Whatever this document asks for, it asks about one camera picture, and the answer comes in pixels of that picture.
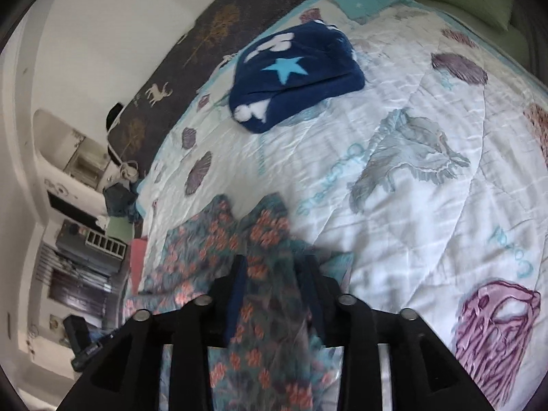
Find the black object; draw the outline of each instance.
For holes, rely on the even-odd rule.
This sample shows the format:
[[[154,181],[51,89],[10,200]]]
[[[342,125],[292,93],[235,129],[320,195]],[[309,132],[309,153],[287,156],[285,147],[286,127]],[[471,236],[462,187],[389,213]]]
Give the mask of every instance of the black object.
[[[83,226],[102,233],[103,230],[97,225],[97,218],[79,209],[78,207],[69,204],[67,201],[61,199],[59,196],[54,195],[48,191],[49,205],[52,209],[57,210],[59,213],[69,217],[73,221],[79,222]]]
[[[379,312],[343,295],[336,280],[320,274],[314,257],[295,271],[323,343],[344,346],[339,411],[382,410],[379,343],[390,345],[395,410],[493,411],[415,311]],[[169,409],[213,411],[207,347],[226,347],[234,335],[245,277],[246,261],[238,255],[228,276],[180,310],[137,311],[95,355],[58,410],[156,410],[162,348],[173,344]]]
[[[109,153],[111,160],[116,164],[116,166],[119,167],[122,164],[122,161],[118,159],[118,156],[116,155],[114,151],[112,151],[110,145],[107,146],[107,151]]]
[[[106,211],[109,216],[126,217],[130,222],[135,223],[141,219],[141,215],[135,207],[138,183],[129,183],[127,189],[122,182],[116,182],[103,189]]]
[[[73,223],[68,220],[63,221],[55,242],[59,253],[65,258],[105,277],[118,273],[122,267],[122,261],[87,245],[87,233],[72,234],[70,232],[72,225]]]
[[[86,320],[78,315],[69,315],[63,320],[68,342],[74,355],[78,355],[91,344]]]
[[[92,342],[86,320],[78,315],[69,315],[63,320],[63,326],[68,335],[72,352],[75,358],[71,360],[72,369],[81,373],[105,344],[111,340],[116,331],[103,335],[99,340]]]

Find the floral dress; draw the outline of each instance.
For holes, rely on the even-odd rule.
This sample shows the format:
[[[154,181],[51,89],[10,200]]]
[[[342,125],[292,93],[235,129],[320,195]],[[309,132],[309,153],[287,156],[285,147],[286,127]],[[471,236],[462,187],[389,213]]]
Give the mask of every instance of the floral dress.
[[[323,274],[346,289],[353,255],[314,248],[289,233],[280,196],[265,196],[241,220],[228,198],[216,196],[199,214],[170,230],[162,264],[129,297],[124,318],[137,309],[179,309],[229,272],[237,253],[248,261],[248,280],[237,329],[228,348],[209,348],[215,410],[335,409],[341,348],[324,348],[310,324],[294,273],[313,252]],[[160,410],[168,409],[171,347],[164,350]]]

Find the white wall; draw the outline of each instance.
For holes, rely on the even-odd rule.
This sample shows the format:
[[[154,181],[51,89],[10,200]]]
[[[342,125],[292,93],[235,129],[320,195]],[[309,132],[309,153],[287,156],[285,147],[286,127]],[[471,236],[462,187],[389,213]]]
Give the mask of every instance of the white wall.
[[[4,53],[0,55],[3,79]],[[3,103],[0,94],[0,111]],[[10,380],[18,365],[17,305],[27,247],[36,220],[23,195],[7,147],[4,123],[0,122],[0,363]],[[7,335],[7,313],[11,315],[11,340]]]
[[[4,79],[6,120],[12,159],[20,175],[19,182],[25,196],[31,199],[37,220],[45,226],[48,221],[47,200],[43,196],[42,181],[35,163],[32,131],[34,111],[31,111],[32,86],[40,37],[54,0],[38,0],[17,27],[5,51],[10,57],[9,77]]]
[[[34,66],[31,112],[46,109],[105,145],[110,108],[129,103],[212,1],[54,0]]]
[[[59,189],[54,193],[59,198],[92,216],[106,215],[105,198],[102,193],[78,182],[67,173],[63,173],[46,161],[41,155],[37,156],[37,165],[42,181],[47,179]],[[60,219],[62,216],[51,208],[49,208],[49,211],[50,218]]]

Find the white comforter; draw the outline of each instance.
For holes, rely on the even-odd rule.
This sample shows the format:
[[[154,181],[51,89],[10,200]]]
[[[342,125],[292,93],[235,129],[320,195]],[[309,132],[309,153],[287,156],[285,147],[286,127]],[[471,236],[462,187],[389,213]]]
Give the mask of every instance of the white comforter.
[[[533,103],[546,109],[546,94],[477,39],[443,34],[457,23],[411,3],[361,25],[333,0],[313,0],[276,30],[300,23],[312,6],[350,38],[365,88],[253,135],[226,105],[235,61],[214,73],[142,185],[144,274],[159,263],[166,232],[213,196],[226,193],[242,217],[280,192],[292,233],[354,252],[355,295],[375,309],[416,309],[497,408],[522,409],[548,367],[546,308],[539,314],[548,288],[548,171],[524,116]],[[472,83],[443,63],[434,69],[440,53],[471,60],[486,84],[473,81],[482,79],[478,69]],[[190,150],[185,128],[196,130]],[[189,172],[208,151],[209,171],[186,196]],[[506,298],[513,300],[499,307]],[[502,349],[481,343],[488,326]]]

